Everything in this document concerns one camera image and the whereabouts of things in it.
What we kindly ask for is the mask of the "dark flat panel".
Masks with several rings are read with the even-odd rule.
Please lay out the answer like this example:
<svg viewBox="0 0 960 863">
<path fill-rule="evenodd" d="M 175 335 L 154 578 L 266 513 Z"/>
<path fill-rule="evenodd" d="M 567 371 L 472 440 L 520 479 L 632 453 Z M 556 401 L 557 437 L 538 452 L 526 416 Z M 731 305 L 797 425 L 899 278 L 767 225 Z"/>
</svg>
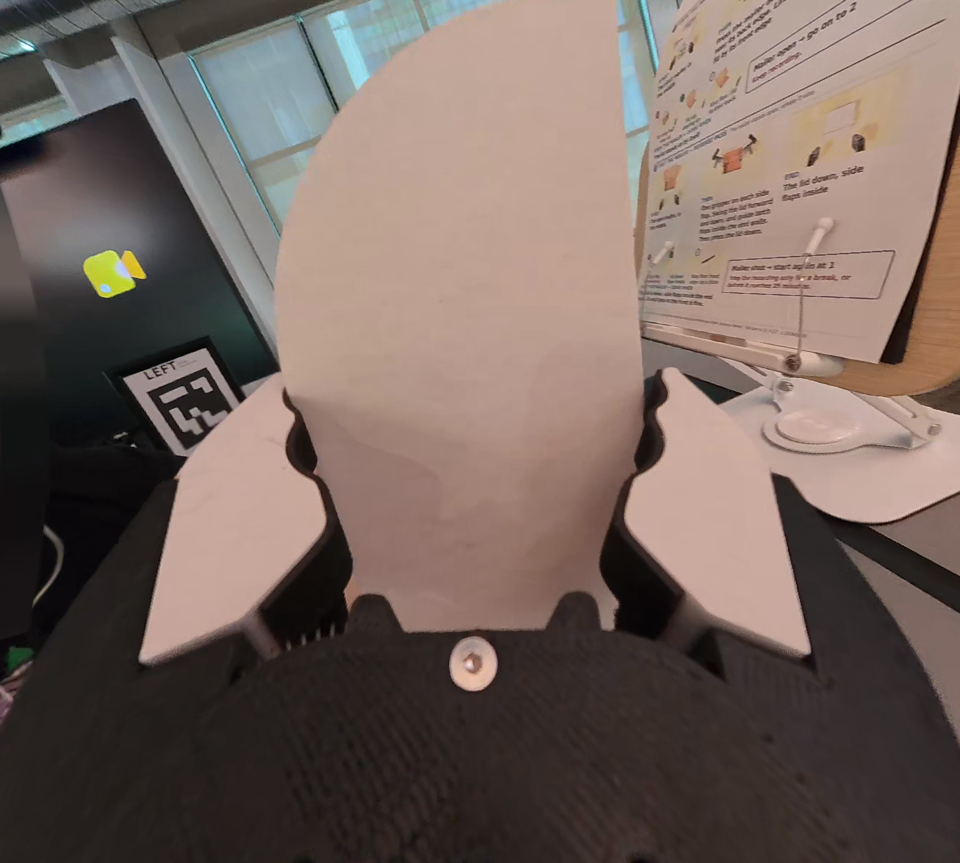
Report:
<svg viewBox="0 0 960 863">
<path fill-rule="evenodd" d="M 29 629 L 49 491 L 49 400 L 27 265 L 1 202 L 1 638 Z"/>
</svg>

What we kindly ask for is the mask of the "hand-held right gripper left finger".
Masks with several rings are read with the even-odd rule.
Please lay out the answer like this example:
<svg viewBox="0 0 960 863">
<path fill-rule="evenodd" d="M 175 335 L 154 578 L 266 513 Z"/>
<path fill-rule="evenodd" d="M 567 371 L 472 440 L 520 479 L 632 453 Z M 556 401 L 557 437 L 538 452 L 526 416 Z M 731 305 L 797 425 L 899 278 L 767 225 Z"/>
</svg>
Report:
<svg viewBox="0 0 960 863">
<path fill-rule="evenodd" d="M 138 660 L 240 637 L 262 660 L 346 621 L 353 559 L 282 375 L 263 382 L 176 479 Z"/>
</svg>

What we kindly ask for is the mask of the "printed instruction sheet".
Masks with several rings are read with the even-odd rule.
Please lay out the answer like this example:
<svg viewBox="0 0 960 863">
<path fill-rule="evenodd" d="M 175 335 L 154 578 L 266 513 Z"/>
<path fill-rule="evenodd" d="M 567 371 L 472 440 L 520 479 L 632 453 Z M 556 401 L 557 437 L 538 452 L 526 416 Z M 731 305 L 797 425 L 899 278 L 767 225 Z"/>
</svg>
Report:
<svg viewBox="0 0 960 863">
<path fill-rule="evenodd" d="M 869 364 L 929 241 L 959 0 L 684 0 L 656 73 L 640 317 Z"/>
</svg>

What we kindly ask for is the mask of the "black computer monitor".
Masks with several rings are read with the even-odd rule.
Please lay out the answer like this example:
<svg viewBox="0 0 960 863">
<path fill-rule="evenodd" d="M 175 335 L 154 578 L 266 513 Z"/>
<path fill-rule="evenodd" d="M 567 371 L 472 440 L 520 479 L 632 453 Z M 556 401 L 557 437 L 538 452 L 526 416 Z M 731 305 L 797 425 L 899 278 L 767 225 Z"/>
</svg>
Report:
<svg viewBox="0 0 960 863">
<path fill-rule="evenodd" d="M 83 352 L 110 367 L 207 338 L 244 398 L 278 370 L 137 102 L 2 144 L 2 197 L 50 400 L 53 338 L 90 339 Z"/>
</svg>

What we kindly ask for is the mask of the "white and brown cardboard box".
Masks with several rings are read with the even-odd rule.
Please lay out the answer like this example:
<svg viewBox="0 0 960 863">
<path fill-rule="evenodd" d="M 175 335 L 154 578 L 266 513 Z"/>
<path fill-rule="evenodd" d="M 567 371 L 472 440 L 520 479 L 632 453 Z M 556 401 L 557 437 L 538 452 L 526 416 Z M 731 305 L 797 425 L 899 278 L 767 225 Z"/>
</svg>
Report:
<svg viewBox="0 0 960 863">
<path fill-rule="evenodd" d="M 321 139 L 275 318 L 353 558 L 414 631 L 616 601 L 599 557 L 642 434 L 618 0 L 431 29 Z"/>
</svg>

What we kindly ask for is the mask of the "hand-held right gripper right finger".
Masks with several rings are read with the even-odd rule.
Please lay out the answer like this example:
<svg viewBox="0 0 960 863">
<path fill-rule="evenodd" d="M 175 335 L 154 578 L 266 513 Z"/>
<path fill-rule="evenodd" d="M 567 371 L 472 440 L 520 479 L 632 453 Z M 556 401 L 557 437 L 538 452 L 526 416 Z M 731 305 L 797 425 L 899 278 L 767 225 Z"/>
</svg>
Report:
<svg viewBox="0 0 960 863">
<path fill-rule="evenodd" d="M 615 629 L 681 652 L 714 630 L 811 653 L 774 481 L 750 437 L 676 368 L 644 408 L 601 551 Z"/>
</svg>

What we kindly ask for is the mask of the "large window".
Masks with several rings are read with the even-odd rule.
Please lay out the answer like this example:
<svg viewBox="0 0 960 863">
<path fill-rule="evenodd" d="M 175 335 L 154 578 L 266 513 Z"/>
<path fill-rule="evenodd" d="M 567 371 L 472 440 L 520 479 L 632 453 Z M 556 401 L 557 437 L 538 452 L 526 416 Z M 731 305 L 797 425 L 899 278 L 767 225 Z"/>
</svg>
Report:
<svg viewBox="0 0 960 863">
<path fill-rule="evenodd" d="M 336 0 L 188 54 L 193 75 L 276 230 L 335 115 L 402 49 L 505 0 Z M 647 0 L 617 0 L 631 198 L 639 196 L 654 79 Z"/>
</svg>

